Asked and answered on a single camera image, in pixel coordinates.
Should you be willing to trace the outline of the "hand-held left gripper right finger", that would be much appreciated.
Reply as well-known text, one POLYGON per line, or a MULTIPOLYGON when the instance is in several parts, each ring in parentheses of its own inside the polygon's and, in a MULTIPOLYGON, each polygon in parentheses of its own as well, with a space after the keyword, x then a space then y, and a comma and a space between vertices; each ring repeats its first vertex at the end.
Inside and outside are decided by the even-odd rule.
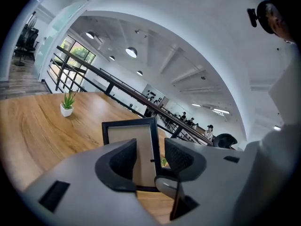
POLYGON ((242 153, 167 138, 165 158, 169 168, 155 185, 174 200, 170 225, 232 225, 242 153))

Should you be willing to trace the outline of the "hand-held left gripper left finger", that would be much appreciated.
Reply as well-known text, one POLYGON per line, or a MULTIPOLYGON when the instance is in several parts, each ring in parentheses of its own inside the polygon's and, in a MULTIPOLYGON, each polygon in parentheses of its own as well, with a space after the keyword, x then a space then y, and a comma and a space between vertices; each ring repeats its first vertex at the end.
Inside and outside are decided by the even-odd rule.
POLYGON ((136 139, 74 154, 32 182, 26 205, 48 226, 156 226, 133 183, 136 139))

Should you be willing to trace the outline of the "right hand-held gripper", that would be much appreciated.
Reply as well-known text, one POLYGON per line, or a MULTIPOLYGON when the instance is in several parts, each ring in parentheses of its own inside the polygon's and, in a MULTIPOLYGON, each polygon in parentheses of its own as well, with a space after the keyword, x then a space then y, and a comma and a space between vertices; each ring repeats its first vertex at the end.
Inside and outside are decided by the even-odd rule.
POLYGON ((296 56, 269 91, 283 120, 280 131, 271 131, 249 143, 241 157, 235 157, 228 175, 228 225, 246 226, 272 206, 285 204, 287 191, 301 162, 301 57, 296 56))

